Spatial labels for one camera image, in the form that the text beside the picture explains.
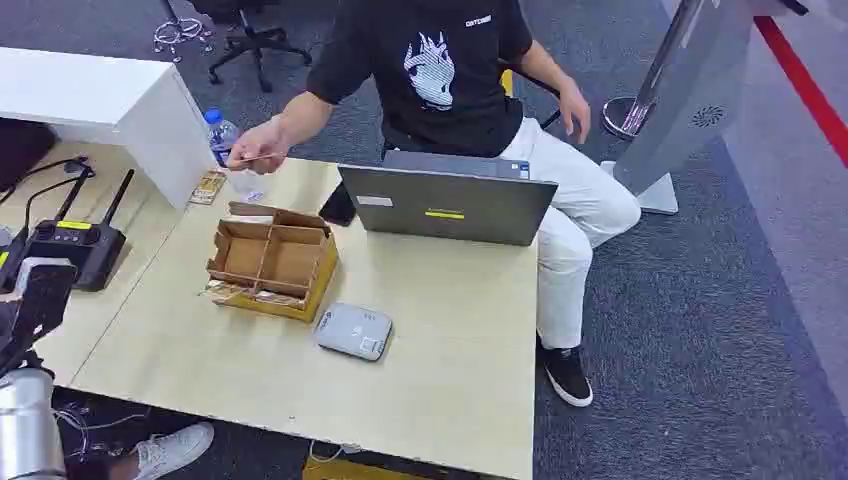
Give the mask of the person's left hand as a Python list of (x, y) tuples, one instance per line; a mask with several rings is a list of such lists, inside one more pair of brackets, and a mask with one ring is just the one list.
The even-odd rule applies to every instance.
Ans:
[(566, 75), (559, 89), (559, 107), (566, 133), (584, 144), (592, 126), (591, 108), (576, 81)]

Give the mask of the person's right hand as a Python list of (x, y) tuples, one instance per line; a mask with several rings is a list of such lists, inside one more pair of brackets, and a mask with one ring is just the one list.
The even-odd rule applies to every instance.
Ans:
[(283, 164), (291, 146), (282, 121), (275, 116), (238, 138), (231, 147), (226, 167), (232, 171), (271, 174)]

